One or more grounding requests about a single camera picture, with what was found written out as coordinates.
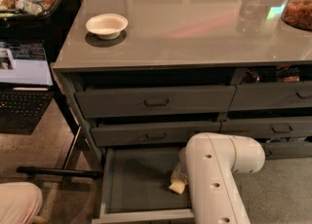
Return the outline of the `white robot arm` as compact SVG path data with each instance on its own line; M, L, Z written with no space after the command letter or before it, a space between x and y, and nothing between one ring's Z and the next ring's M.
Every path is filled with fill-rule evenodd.
M262 169L265 153L256 140L201 132L178 157L169 189L189 191L196 224L251 224L233 175Z

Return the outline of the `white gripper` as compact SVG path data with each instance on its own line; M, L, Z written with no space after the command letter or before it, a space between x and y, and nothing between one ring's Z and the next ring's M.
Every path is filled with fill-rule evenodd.
M183 147L178 153L178 164L175 166L171 174L171 182L181 181L187 184L187 169L186 169L186 148Z

